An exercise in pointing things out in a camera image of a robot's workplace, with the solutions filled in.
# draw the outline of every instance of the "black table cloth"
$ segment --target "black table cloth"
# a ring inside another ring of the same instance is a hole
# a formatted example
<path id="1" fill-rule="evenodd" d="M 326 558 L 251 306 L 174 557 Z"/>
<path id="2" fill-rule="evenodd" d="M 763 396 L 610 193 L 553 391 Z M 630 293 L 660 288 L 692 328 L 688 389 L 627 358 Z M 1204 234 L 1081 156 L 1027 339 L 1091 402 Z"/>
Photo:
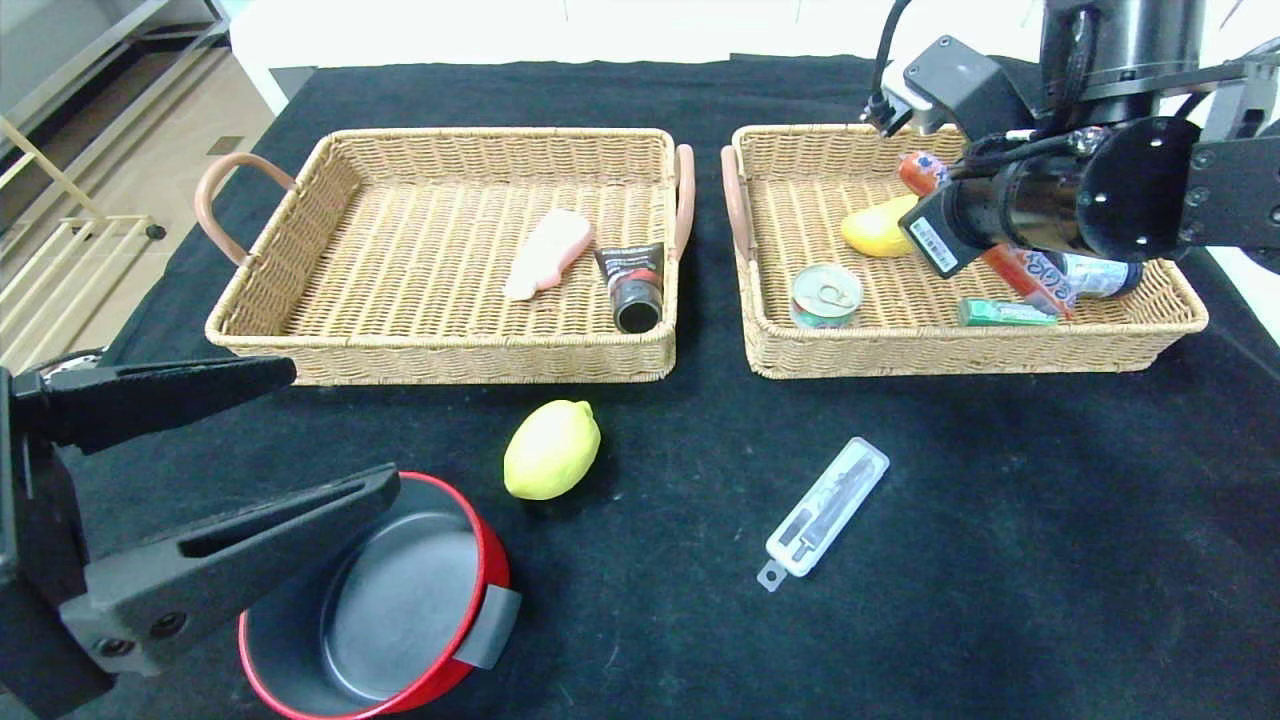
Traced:
<path id="1" fill-rule="evenodd" d="M 394 461 L 475 503 L 525 593 L 498 666 L 412 717 L 1277 716 L 1280 352 L 1203 252 L 1181 266 L 1210 327 L 1147 372 L 748 369 L 718 151 L 744 124 L 852 122 L 868 74 L 764 58 L 317 72 L 257 146 L 289 172 L 340 128 L 660 127 L 691 143 L 676 369 L 631 386 L 289 388 L 69 454 L 92 552 Z M 278 201 L 243 170 L 215 208 L 248 243 Z M 225 355 L 202 325 L 230 274 L 193 231 L 108 360 Z M 561 397 L 591 402 L 599 457 L 567 496 L 517 501 L 506 443 Z M 767 593 L 765 537 L 851 436 L 892 468 L 817 569 Z M 230 624 L 76 714 L 273 716 Z"/>

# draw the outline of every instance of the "red pot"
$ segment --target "red pot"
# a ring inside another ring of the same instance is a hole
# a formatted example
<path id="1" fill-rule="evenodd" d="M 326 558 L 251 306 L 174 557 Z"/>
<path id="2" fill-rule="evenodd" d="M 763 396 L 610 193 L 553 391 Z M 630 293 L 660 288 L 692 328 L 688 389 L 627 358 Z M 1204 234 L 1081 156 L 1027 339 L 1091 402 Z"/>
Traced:
<path id="1" fill-rule="evenodd" d="M 402 712 L 502 653 L 520 594 L 498 536 L 449 484 L 401 480 L 371 532 L 241 614 L 244 674 L 280 715 Z"/>

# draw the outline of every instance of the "woven basket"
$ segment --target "woven basket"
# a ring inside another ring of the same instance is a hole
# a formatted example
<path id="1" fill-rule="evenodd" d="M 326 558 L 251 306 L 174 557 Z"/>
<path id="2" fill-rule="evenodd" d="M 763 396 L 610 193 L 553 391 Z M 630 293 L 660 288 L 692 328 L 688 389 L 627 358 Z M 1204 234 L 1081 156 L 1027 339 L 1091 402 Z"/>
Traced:
<path id="1" fill-rule="evenodd" d="M 248 254 L 210 205 L 239 164 L 287 190 Z M 239 355 L 292 357 L 298 384 L 657 380 L 676 363 L 692 178 L 692 151 L 680 146 L 677 161 L 657 129 L 342 131 L 297 182 L 229 155 L 196 191 L 201 225 L 239 265 L 205 334 Z M 552 208 L 582 213 L 600 247 L 666 246 L 655 328 L 613 327 L 590 252 L 534 300 L 503 297 L 516 249 Z"/>
<path id="2" fill-rule="evenodd" d="M 753 370 L 774 379 L 1140 370 L 1204 328 L 1204 305 L 1165 260 L 1147 263 L 1132 293 L 1082 299 L 1074 319 L 1059 325 L 969 328 L 956 316 L 960 299 L 1018 300 L 984 263 L 942 279 L 919 254 L 868 258 L 845 245 L 845 215 L 909 192 L 896 172 L 902 152 L 955 160 L 963 147 L 955 128 L 888 140 L 869 126 L 733 133 L 721 159 Z M 863 281 L 854 327 L 808 329 L 791 320 L 791 281 L 814 263 L 844 265 Z"/>

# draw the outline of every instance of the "basket handle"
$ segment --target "basket handle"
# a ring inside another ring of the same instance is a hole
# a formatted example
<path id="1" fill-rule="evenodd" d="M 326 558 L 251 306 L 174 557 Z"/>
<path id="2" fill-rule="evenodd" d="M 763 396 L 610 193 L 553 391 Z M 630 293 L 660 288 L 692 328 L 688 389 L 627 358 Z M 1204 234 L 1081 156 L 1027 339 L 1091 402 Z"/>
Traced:
<path id="1" fill-rule="evenodd" d="M 733 229 L 733 250 L 742 261 L 751 259 L 751 224 L 742 204 L 742 181 L 737 176 L 737 152 L 732 146 L 721 149 L 721 176 L 724 178 L 724 205 L 728 208 L 728 224 Z"/>
<path id="2" fill-rule="evenodd" d="M 694 149 L 689 145 L 676 147 L 676 165 L 680 173 L 680 187 L 676 188 L 676 259 L 685 254 L 689 234 L 694 229 Z"/>
<path id="3" fill-rule="evenodd" d="M 223 178 L 239 165 L 253 165 L 262 170 L 279 183 L 285 192 L 293 190 L 297 184 L 288 173 L 276 168 L 265 158 L 253 155 L 252 152 L 230 152 L 223 155 L 214 160 L 212 165 L 209 165 L 205 174 L 200 176 L 200 182 L 196 183 L 196 222 L 200 223 L 201 229 L 205 231 L 209 240 L 214 241 L 214 245 L 223 251 L 223 255 L 227 255 L 227 259 L 236 265 L 243 265 L 248 255 L 243 247 L 227 234 L 223 225 L 214 219 L 214 193 L 218 191 L 218 186 L 223 182 Z"/>

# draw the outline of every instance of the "lemon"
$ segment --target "lemon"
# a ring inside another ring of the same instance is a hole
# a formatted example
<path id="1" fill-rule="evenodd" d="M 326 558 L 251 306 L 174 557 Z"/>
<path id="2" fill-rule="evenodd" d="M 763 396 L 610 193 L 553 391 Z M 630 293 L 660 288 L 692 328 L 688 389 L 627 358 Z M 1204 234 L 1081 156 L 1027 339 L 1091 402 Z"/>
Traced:
<path id="1" fill-rule="evenodd" d="M 909 255 L 915 245 L 902 234 L 897 220 L 915 206 L 914 195 L 902 195 L 846 215 L 840 234 L 854 250 L 873 258 Z"/>
<path id="2" fill-rule="evenodd" d="M 586 474 L 600 448 L 600 428 L 586 402 L 553 400 L 534 410 L 511 436 L 503 484 L 524 500 L 550 500 Z"/>

